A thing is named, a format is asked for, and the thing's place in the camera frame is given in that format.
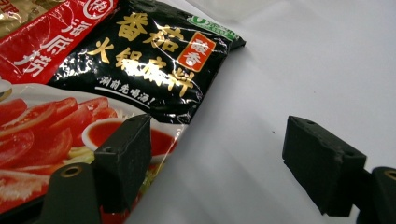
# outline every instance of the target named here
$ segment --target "green logo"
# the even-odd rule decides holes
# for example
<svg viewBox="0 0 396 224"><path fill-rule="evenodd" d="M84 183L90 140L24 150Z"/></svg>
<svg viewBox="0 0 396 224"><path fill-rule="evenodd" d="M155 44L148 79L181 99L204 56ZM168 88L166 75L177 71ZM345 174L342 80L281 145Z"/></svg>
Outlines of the green logo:
<svg viewBox="0 0 396 224"><path fill-rule="evenodd" d="M234 31L220 26L212 21L207 21L205 19L199 18L197 16L189 17L187 18L187 21L193 25L206 29L207 31L222 35L232 41L239 38L239 35L237 35Z"/></svg>

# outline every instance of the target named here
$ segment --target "plastic packaging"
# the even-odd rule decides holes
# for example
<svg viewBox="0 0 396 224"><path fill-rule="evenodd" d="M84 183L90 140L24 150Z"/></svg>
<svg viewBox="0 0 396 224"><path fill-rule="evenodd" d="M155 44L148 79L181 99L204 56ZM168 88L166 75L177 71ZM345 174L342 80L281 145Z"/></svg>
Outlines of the plastic packaging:
<svg viewBox="0 0 396 224"><path fill-rule="evenodd" d="M116 2L108 5L108 12ZM0 40L0 47L9 51L0 54L0 81L7 82L5 91L12 84L12 94L0 102L0 182L7 185L0 189L2 223L2 213L24 217L26 210L21 214L18 206L24 203L27 209L39 200L58 167L96 160L92 152L121 120L149 114L152 159L134 207L165 166L229 52L246 44L225 27L158 1L119 1L84 38L80 32L88 27L79 26L84 21L67 16L72 15L55 21L67 19L71 26L51 31L81 38L48 42L36 30L20 29L8 40L37 36L23 50ZM64 48L72 40L78 44ZM42 66L46 63L53 63L51 69ZM13 183L36 188L22 188L26 197L21 199L5 198L10 192L20 195L21 188ZM120 224L127 216L104 208L102 221Z"/></svg>
<svg viewBox="0 0 396 224"><path fill-rule="evenodd" d="M0 38L47 12L32 0L0 1Z"/></svg>
<svg viewBox="0 0 396 224"><path fill-rule="evenodd" d="M238 20L269 4L272 0L186 0L213 19Z"/></svg>

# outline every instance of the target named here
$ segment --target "red sauce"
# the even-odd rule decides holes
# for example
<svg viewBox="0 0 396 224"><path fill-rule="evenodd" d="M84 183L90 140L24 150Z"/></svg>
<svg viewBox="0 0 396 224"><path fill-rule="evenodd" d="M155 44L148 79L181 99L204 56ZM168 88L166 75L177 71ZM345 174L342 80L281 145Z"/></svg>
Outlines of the red sauce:
<svg viewBox="0 0 396 224"><path fill-rule="evenodd" d="M121 126L121 124L122 122L112 121L95 125L90 129L88 136L91 141L99 147Z"/></svg>
<svg viewBox="0 0 396 224"><path fill-rule="evenodd" d="M120 126L121 122L119 121L98 124L90 129L88 136L95 145L101 146ZM176 144L177 141L173 136L151 129L152 156L170 153L174 150Z"/></svg>
<svg viewBox="0 0 396 224"><path fill-rule="evenodd" d="M174 150L177 141L173 136L151 129L151 154L158 156Z"/></svg>

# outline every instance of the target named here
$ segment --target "haidilao logo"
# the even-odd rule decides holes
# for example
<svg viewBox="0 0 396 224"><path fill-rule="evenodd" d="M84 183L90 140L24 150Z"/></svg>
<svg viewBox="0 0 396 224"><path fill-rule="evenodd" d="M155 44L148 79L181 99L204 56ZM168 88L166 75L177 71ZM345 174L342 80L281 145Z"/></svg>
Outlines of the haidilao logo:
<svg viewBox="0 0 396 224"><path fill-rule="evenodd" d="M84 6L84 15L92 20L97 20L113 8L113 0L89 0Z"/></svg>

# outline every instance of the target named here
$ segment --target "black package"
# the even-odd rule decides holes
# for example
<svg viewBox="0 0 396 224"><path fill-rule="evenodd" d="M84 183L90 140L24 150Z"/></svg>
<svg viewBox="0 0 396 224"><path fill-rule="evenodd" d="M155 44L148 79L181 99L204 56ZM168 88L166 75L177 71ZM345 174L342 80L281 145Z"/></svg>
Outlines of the black package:
<svg viewBox="0 0 396 224"><path fill-rule="evenodd" d="M120 1L64 60L52 87L135 105L189 124L231 49L231 30L157 1Z"/></svg>

